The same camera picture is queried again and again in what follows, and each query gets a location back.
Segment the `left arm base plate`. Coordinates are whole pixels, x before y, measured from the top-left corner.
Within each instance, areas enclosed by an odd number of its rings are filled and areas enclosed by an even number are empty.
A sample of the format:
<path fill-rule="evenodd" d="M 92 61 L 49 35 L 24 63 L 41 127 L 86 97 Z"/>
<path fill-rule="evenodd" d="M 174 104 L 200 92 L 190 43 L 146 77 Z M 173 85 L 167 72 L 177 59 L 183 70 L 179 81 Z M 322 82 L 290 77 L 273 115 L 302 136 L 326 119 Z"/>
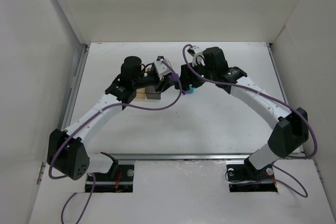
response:
<path fill-rule="evenodd" d="M 134 179 L 134 163 L 122 162 L 116 171 L 109 173 L 95 173 L 96 183 L 94 193 L 132 193 Z M 91 192 L 93 178 L 88 176 L 85 183 L 85 192 Z"/>

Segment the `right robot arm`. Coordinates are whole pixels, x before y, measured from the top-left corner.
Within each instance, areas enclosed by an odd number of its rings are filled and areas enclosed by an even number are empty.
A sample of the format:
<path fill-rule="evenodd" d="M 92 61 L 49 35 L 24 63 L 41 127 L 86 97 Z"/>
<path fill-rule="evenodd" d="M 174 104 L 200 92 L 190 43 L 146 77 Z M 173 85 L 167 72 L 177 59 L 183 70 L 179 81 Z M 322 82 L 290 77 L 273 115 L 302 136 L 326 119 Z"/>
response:
<path fill-rule="evenodd" d="M 229 182 L 242 183 L 273 178 L 273 163 L 291 154 L 308 140 L 308 115 L 302 108 L 289 105 L 263 92 L 239 67 L 231 67 L 219 47 L 200 50 L 187 44 L 182 53 L 192 62 L 181 66 L 180 81 L 185 89 L 198 88 L 205 82 L 215 84 L 249 106 L 269 125 L 272 133 L 261 148 L 242 164 L 227 165 Z"/>

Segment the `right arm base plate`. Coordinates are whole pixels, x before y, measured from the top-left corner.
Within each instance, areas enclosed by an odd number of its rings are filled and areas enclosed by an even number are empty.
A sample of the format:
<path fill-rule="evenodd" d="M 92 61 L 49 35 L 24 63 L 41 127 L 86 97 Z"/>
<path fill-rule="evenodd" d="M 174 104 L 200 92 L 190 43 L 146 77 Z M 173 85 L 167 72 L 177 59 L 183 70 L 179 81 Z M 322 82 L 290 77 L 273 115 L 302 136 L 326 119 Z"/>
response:
<path fill-rule="evenodd" d="M 231 193 L 277 193 L 274 170 L 269 164 L 261 170 L 246 164 L 227 163 L 225 178 Z"/>

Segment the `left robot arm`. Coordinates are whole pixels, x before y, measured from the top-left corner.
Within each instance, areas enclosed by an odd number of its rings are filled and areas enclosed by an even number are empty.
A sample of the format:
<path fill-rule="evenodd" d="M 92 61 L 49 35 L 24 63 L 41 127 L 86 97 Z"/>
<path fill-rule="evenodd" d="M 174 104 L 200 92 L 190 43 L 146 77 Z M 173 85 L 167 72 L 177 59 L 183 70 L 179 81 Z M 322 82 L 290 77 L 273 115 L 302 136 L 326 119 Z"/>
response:
<path fill-rule="evenodd" d="M 125 108 L 133 107 L 131 102 L 137 96 L 138 89 L 154 87 L 162 92 L 176 80 L 170 62 L 162 56 L 148 67 L 149 70 L 146 70 L 137 56 L 126 57 L 120 73 L 98 102 L 72 125 L 51 132 L 47 152 L 49 178 L 79 180 L 85 174 L 92 176 L 115 172 L 118 166 L 116 158 L 105 152 L 90 154 L 88 146 L 110 119 Z"/>

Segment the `small purple lego brick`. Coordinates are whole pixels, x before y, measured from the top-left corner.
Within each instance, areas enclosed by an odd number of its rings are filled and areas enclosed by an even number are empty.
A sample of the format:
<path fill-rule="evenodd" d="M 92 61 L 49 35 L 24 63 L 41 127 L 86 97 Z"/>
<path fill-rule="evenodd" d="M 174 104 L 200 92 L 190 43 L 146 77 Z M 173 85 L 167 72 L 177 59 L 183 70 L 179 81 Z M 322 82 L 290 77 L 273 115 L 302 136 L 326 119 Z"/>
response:
<path fill-rule="evenodd" d="M 172 73 L 169 78 L 172 83 L 178 83 L 179 81 L 179 76 L 176 73 Z"/>

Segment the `teal lego brick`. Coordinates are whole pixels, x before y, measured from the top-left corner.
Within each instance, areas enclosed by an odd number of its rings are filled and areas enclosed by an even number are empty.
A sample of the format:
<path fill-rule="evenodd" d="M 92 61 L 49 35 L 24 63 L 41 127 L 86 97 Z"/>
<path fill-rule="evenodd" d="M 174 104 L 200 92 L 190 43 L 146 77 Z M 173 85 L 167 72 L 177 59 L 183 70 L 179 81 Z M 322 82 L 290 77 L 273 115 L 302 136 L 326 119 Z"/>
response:
<path fill-rule="evenodd" d="M 187 94 L 192 94 L 194 92 L 194 88 L 190 87 L 189 90 L 187 91 Z"/>

